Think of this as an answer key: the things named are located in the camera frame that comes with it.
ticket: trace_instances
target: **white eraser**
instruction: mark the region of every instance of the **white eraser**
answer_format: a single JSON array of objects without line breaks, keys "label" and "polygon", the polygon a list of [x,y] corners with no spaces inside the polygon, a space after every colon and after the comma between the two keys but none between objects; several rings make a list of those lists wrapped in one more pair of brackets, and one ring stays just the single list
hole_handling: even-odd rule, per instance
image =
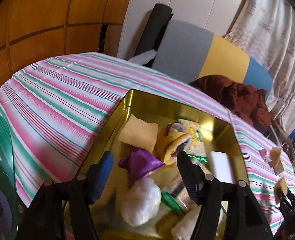
[{"label": "white eraser", "polygon": [[210,152],[207,157],[214,177],[221,182],[235,183],[231,163],[226,153]]}]

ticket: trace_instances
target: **yellow cushion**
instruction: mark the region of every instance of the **yellow cushion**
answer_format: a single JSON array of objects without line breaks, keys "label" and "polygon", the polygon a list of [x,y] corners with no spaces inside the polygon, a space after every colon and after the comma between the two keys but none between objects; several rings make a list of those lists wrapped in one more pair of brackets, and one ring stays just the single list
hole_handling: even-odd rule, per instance
[{"label": "yellow cushion", "polygon": [[243,50],[214,34],[206,61],[198,76],[222,75],[234,82],[242,83],[250,57]]}]

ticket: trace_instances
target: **purple fabric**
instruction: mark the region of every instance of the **purple fabric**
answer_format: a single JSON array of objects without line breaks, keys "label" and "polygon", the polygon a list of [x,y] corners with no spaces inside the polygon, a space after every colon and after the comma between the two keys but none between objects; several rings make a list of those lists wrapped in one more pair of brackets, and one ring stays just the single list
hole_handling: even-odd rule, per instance
[{"label": "purple fabric", "polygon": [[131,152],[124,159],[119,160],[118,165],[129,172],[130,184],[144,178],[165,164],[155,158],[149,151],[139,149]]}]

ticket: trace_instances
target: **metal screw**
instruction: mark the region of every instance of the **metal screw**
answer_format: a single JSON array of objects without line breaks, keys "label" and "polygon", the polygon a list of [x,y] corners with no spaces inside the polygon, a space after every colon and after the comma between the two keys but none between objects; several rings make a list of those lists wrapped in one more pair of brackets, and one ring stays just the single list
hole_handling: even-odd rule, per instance
[{"label": "metal screw", "polygon": [[241,187],[246,187],[246,182],[244,181],[244,180],[240,180],[239,182],[238,182],[238,184],[239,184],[239,186],[241,186]]},{"label": "metal screw", "polygon": [[22,205],[18,205],[18,206],[17,206],[17,210],[18,210],[18,212],[19,212],[20,214],[23,214],[23,212],[24,212],[24,207],[23,207]]},{"label": "metal screw", "polygon": [[46,186],[46,187],[49,187],[49,186],[51,186],[52,185],[52,180],[50,180],[50,179],[47,179],[46,181],[44,181],[44,186]]},{"label": "metal screw", "polygon": [[209,180],[209,181],[212,181],[212,180],[214,179],[214,177],[213,177],[211,174],[206,174],[206,175],[204,176],[204,178],[205,178],[206,180]]},{"label": "metal screw", "polygon": [[84,180],[86,178],[86,175],[85,174],[79,174],[78,176],[77,176],[77,179],[78,180]]}]

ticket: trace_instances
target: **cloth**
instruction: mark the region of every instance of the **cloth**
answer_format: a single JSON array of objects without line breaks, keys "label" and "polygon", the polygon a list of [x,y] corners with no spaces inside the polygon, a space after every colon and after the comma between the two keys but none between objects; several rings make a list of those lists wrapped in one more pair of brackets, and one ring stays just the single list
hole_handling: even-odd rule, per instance
[{"label": "cloth", "polygon": [[225,37],[273,78],[269,111],[279,100],[277,120],[287,135],[295,128],[295,11],[287,0],[247,0]]},{"label": "cloth", "polygon": [[179,123],[170,123],[163,127],[157,136],[155,145],[158,155],[166,165],[176,162],[180,151],[185,151],[192,141],[192,137],[185,133]]},{"label": "cloth", "polygon": [[149,176],[152,171],[164,166],[163,162],[143,149],[131,152],[124,159],[118,160],[117,164],[129,172],[130,186],[137,180]]},{"label": "cloth", "polygon": [[201,206],[196,206],[171,229],[173,240],[188,240],[191,238],[200,211]]},{"label": "cloth", "polygon": [[236,83],[220,75],[199,78],[191,85],[214,98],[262,133],[272,123],[272,116],[264,102],[264,89]]},{"label": "cloth", "polygon": [[[18,195],[29,206],[46,179],[72,179],[97,134],[129,89],[169,98],[207,112],[234,129],[249,185],[276,232],[282,214],[273,187],[281,178],[259,150],[275,145],[201,91],[153,69],[99,53],[52,57],[31,64],[0,88],[0,115],[9,123]],[[290,160],[281,175],[295,194]]]}]

